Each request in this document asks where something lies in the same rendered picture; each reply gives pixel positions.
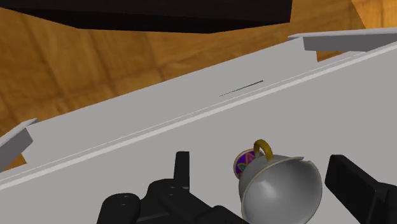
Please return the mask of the white table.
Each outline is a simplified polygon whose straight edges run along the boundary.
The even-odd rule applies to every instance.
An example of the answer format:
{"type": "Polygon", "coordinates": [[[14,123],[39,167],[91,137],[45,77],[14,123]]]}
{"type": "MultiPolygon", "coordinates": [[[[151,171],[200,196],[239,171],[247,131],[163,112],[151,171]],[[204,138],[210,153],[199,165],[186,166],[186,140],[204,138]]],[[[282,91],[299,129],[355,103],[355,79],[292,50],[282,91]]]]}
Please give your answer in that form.
{"type": "Polygon", "coordinates": [[[0,224],[94,224],[188,150],[193,192],[239,211],[232,162],[257,139],[321,172],[332,153],[372,171],[397,155],[397,27],[287,42],[27,127],[26,164],[0,174],[0,224]]]}

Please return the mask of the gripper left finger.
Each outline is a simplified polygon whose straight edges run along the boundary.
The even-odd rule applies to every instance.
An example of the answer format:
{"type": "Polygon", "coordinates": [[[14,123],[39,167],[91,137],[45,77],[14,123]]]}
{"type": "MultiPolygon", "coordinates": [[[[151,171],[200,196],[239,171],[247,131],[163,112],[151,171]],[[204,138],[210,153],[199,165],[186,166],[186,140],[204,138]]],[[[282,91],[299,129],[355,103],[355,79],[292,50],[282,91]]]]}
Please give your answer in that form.
{"type": "Polygon", "coordinates": [[[152,182],[140,199],[117,193],[104,200],[97,224],[217,224],[216,210],[190,193],[190,153],[176,153],[174,177],[152,182]]]}

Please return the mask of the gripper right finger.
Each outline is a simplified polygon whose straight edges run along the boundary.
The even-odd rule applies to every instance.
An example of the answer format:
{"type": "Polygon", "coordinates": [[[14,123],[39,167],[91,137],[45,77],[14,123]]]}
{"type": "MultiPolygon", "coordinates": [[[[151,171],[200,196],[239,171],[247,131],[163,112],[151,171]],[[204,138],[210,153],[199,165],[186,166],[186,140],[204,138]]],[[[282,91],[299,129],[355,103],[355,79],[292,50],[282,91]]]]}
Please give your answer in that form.
{"type": "Polygon", "coordinates": [[[324,183],[360,224],[397,224],[397,186],[377,181],[347,157],[330,156],[324,183]]]}

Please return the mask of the black robot stand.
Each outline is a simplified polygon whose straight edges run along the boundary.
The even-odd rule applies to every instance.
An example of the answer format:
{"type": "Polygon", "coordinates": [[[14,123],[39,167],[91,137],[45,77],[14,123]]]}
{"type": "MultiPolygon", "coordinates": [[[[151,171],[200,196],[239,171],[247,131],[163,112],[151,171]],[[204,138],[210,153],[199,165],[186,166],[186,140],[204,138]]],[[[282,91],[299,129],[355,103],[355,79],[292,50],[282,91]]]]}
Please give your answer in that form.
{"type": "Polygon", "coordinates": [[[0,0],[0,8],[79,29],[215,33],[291,19],[293,0],[0,0]]]}

